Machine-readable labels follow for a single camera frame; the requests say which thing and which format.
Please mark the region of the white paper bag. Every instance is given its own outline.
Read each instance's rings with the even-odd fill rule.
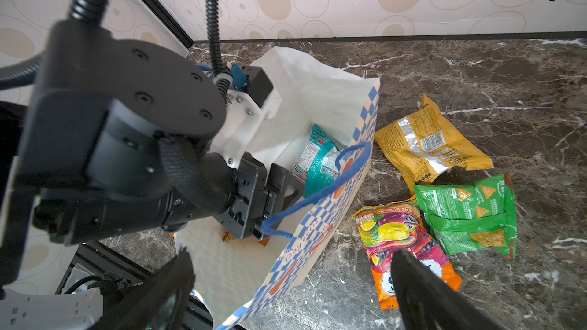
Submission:
[[[282,47],[270,49],[252,65],[263,68],[282,98],[275,117],[262,122],[247,148],[268,170],[273,162],[293,168],[314,123],[338,142],[339,149],[373,142],[378,78],[364,79]],[[345,161],[350,164],[359,153]],[[252,237],[223,242],[223,227],[212,217],[190,221],[175,234],[175,247],[187,246],[191,255],[194,290],[212,314],[215,329],[230,329],[303,280],[369,166],[340,191],[285,218],[279,230],[293,233],[291,240],[271,237],[267,246]]]

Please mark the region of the crinkled plastic packaging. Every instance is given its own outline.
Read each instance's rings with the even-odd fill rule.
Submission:
[[[415,195],[430,233],[448,255],[495,247],[515,258],[518,224],[507,174],[473,185],[415,186]]]
[[[453,290],[458,290],[463,283],[422,225],[414,198],[384,206],[366,206],[353,214],[353,218],[369,257],[382,310],[399,308],[391,263],[393,253],[401,248],[412,253]]]
[[[339,154],[332,139],[314,124],[310,140],[292,170],[293,175],[306,184],[304,197],[319,192],[336,180],[339,171],[335,161]]]
[[[378,130],[375,140],[412,193],[414,185],[430,185],[452,167],[493,168],[491,158],[466,140],[426,95],[420,111]]]

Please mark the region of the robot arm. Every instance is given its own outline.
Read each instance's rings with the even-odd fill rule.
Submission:
[[[107,3],[72,0],[40,58],[0,70],[2,89],[35,84],[1,211],[0,285],[18,275],[31,216],[67,245],[176,231],[209,216],[236,238],[261,240],[260,224],[303,193],[286,169],[267,170],[245,152],[279,104],[262,69],[243,69],[246,84],[235,90],[218,62],[217,31],[209,32],[213,79],[169,49],[115,40],[99,26]],[[214,13],[217,0],[208,4]],[[294,194],[285,197],[288,187]]]

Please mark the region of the yellow snack bag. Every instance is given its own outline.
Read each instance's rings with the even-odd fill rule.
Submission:
[[[420,111],[378,130],[375,140],[412,193],[414,184],[430,185],[452,167],[493,168],[491,158],[466,140],[426,95]]]

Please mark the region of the dark marble surface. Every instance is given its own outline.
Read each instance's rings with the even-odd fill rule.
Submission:
[[[587,42],[545,40],[292,42],[319,61],[379,77],[378,129],[418,110],[422,93],[495,168],[453,169],[438,184],[509,173],[517,194],[518,257],[486,248],[449,259],[460,293],[508,329],[581,329],[587,323]],[[248,64],[273,43],[226,44],[224,60]],[[208,62],[205,47],[189,59]],[[347,216],[307,279],[242,324],[265,329],[403,329],[397,310],[381,311],[350,215],[363,205],[409,197],[399,172],[375,143],[373,164]],[[157,268],[172,240],[148,231],[107,240]]]

